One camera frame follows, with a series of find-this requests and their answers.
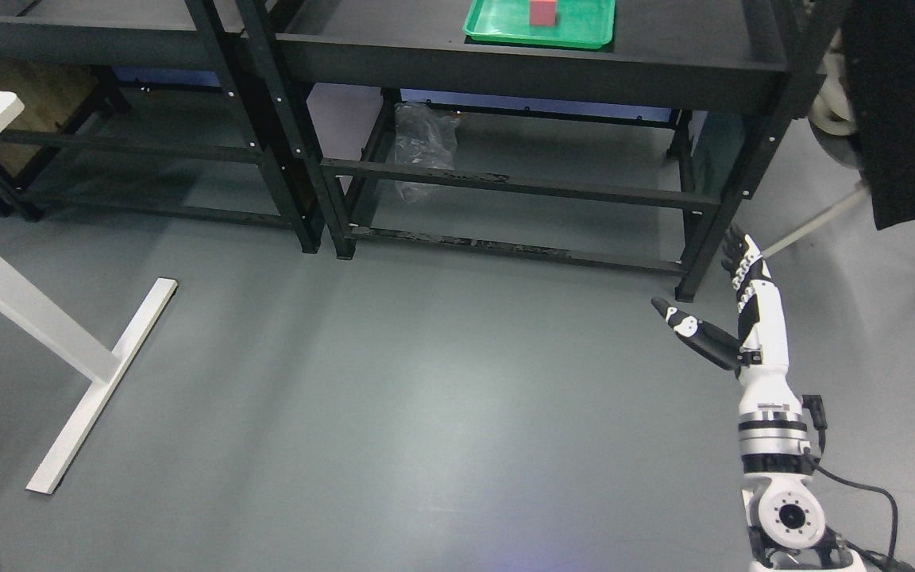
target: black metal shelf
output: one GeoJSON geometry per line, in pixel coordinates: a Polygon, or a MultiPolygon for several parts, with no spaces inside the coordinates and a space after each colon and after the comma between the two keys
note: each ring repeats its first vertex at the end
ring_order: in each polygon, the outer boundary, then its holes
{"type": "Polygon", "coordinates": [[[357,200],[342,192],[338,175],[356,177],[349,195],[389,178],[678,207],[685,247],[679,263],[661,264],[683,275],[677,300],[692,300],[741,200],[758,188],[791,120],[809,108],[821,81],[817,66],[849,1],[818,0],[808,18],[802,0],[617,0],[614,41],[596,51],[473,42],[461,31],[466,0],[300,0],[283,28],[264,17],[261,0],[236,3],[253,65],[283,104],[277,116],[315,182],[339,257],[353,256],[357,238],[384,238],[588,264],[587,257],[546,257],[538,246],[356,224],[357,200]],[[404,87],[707,110],[718,133],[704,137],[692,161],[686,122],[672,126],[678,193],[388,167],[372,158],[382,145],[370,151],[381,120],[362,160],[324,159],[296,83],[383,87],[386,115],[404,87]],[[720,148],[709,149],[710,141],[720,148]]]}
{"type": "MultiPolygon", "coordinates": [[[[273,3],[266,17],[279,21],[291,1],[273,3]]],[[[30,181],[11,181],[0,171],[0,196],[29,218],[40,211],[33,202],[79,203],[167,216],[204,218],[240,224],[291,228],[302,250],[319,248],[323,218],[312,185],[300,163],[272,125],[264,83],[250,75],[248,58],[236,52],[243,32],[233,0],[40,0],[22,16],[0,16],[0,58],[97,66],[134,66],[214,70],[222,85],[211,97],[225,101],[242,140],[239,145],[163,142],[149,132],[137,137],[98,137],[68,133],[7,130],[0,141],[43,145],[49,149],[92,149],[109,153],[224,160],[256,165],[279,216],[198,207],[160,206],[148,196],[74,196],[28,192],[30,181]]],[[[114,76],[111,76],[115,90],[114,76]]]]}
{"type": "Polygon", "coordinates": [[[763,114],[786,2],[618,0],[613,42],[589,51],[473,42],[466,0],[306,0],[276,39],[312,83],[763,114]]]}

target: chair leg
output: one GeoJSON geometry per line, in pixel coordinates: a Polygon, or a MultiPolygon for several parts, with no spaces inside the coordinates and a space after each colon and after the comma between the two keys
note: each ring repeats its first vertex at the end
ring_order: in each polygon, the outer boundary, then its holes
{"type": "Polygon", "coordinates": [[[778,241],[767,249],[762,250],[762,256],[767,258],[772,256],[772,254],[777,253],[779,250],[784,249],[786,246],[797,242],[797,240],[802,239],[807,234],[810,234],[817,228],[820,228],[828,221],[831,221],[832,218],[838,217],[839,214],[843,211],[849,210],[849,207],[853,207],[857,203],[861,202],[871,195],[871,188],[867,186],[867,182],[863,179],[857,181],[856,188],[853,192],[846,195],[845,198],[839,200],[835,205],[831,205],[828,209],[821,211],[818,214],[815,214],[813,218],[809,221],[803,223],[798,228],[783,236],[783,238],[778,239],[778,241]]]}

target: metal rod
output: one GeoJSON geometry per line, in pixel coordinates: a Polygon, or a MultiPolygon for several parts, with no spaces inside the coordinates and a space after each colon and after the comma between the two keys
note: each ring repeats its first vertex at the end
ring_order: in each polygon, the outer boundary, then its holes
{"type": "Polygon", "coordinates": [[[277,214],[246,213],[246,211],[223,211],[207,207],[165,206],[160,203],[145,203],[142,199],[101,198],[101,196],[65,195],[61,192],[38,191],[29,193],[31,200],[39,203],[58,203],[79,207],[108,207],[130,213],[164,215],[177,218],[192,218],[199,221],[235,223],[250,226],[290,229],[291,223],[277,214]]]}
{"type": "Polygon", "coordinates": [[[860,181],[857,181],[853,192],[844,196],[838,203],[835,203],[835,205],[831,205],[828,209],[824,209],[816,214],[816,216],[812,217],[798,228],[795,228],[792,232],[783,236],[783,238],[778,239],[776,243],[767,247],[767,249],[762,250],[762,256],[765,258],[772,257],[773,254],[777,253],[779,250],[784,249],[786,246],[789,246],[790,244],[797,242],[797,240],[802,239],[804,236],[809,235],[811,232],[816,231],[825,223],[828,223],[828,221],[841,215],[844,211],[850,210],[851,207],[856,206],[857,203],[867,199],[868,196],[871,196],[871,188],[867,186],[867,182],[860,179],[860,181]]]}
{"type": "Polygon", "coordinates": [[[471,171],[448,171],[410,165],[386,165],[363,160],[324,159],[328,172],[338,175],[423,182],[448,186],[484,188],[490,191],[518,192],[525,195],[563,196],[567,199],[600,200],[606,203],[629,203],[670,209],[701,210],[718,202],[711,196],[692,192],[663,191],[657,188],[585,184],[471,171]]]}
{"type": "Polygon", "coordinates": [[[444,247],[444,249],[472,250],[480,253],[498,254],[504,257],[530,258],[536,261],[553,261],[569,265],[587,265],[588,267],[643,270],[649,272],[663,272],[663,274],[682,275],[683,270],[679,263],[672,261],[654,261],[647,258],[612,256],[612,254],[581,253],[581,251],[567,249],[550,249],[545,246],[532,246],[529,244],[515,244],[512,242],[495,242],[495,240],[479,240],[475,238],[457,238],[409,232],[386,228],[353,227],[352,235],[355,238],[400,240],[444,247]]]}
{"type": "Polygon", "coordinates": [[[98,135],[71,135],[65,133],[44,133],[8,129],[0,135],[0,142],[16,145],[59,146],[69,149],[89,149],[109,153],[133,153],[179,157],[184,159],[227,160],[231,163],[257,164],[261,152],[257,149],[237,148],[224,145],[160,144],[139,140],[125,140],[120,137],[99,137],[98,135]]]}

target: white table foot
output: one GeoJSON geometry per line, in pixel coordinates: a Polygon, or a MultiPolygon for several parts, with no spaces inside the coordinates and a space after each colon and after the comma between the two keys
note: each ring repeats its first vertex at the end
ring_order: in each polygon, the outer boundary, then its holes
{"type": "Polygon", "coordinates": [[[83,440],[87,437],[88,432],[91,432],[95,420],[98,419],[98,415],[101,414],[108,399],[119,385],[119,381],[122,380],[129,363],[137,356],[143,340],[150,333],[150,329],[155,325],[177,286],[177,282],[168,278],[159,278],[153,284],[152,289],[143,300],[143,304],[137,309],[137,313],[129,322],[129,326],[126,327],[118,343],[115,344],[115,349],[112,350],[112,354],[119,359],[118,369],[108,383],[92,381],[87,393],[83,394],[83,399],[76,405],[76,410],[66,421],[59,437],[55,439],[55,444],[48,450],[48,455],[44,456],[44,460],[30,478],[30,482],[26,485],[28,491],[46,493],[46,495],[55,492],[56,486],[62,481],[62,477],[69,468],[69,464],[72,463],[73,457],[76,456],[76,452],[79,451],[80,445],[83,445],[83,440]]]}

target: plastic bag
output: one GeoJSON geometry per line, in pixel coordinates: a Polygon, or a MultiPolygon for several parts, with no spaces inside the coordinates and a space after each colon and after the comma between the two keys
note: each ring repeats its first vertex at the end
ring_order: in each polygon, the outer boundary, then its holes
{"type": "MultiPolygon", "coordinates": [[[[454,170],[458,150],[458,116],[434,111],[422,102],[395,105],[395,163],[433,169],[454,170]]],[[[434,184],[396,181],[397,192],[406,203],[425,199],[434,184]]]]}

